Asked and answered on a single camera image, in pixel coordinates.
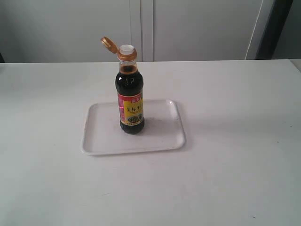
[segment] white tray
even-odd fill
[[[144,100],[145,125],[135,135],[119,125],[117,103],[92,105],[88,111],[82,151],[88,155],[152,152],[180,148],[185,143],[181,119],[172,100]]]

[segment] bottle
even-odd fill
[[[101,39],[104,46],[112,53],[117,53],[119,73],[115,79],[117,89],[120,126],[129,134],[136,134],[144,127],[143,116],[143,77],[138,72],[137,51],[132,45],[116,45],[107,37]]]

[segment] yellow label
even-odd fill
[[[118,94],[120,120],[128,126],[138,125],[143,120],[143,98],[142,93],[132,97]]]

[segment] wall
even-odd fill
[[[273,59],[301,58],[301,1],[294,0],[276,46]]]
[[[131,42],[128,0],[0,0],[6,62],[117,61],[100,38]]]
[[[267,18],[273,1],[264,1],[261,13]],[[262,3],[262,0],[155,0],[154,60],[245,59]],[[259,37],[264,26],[257,34]]]

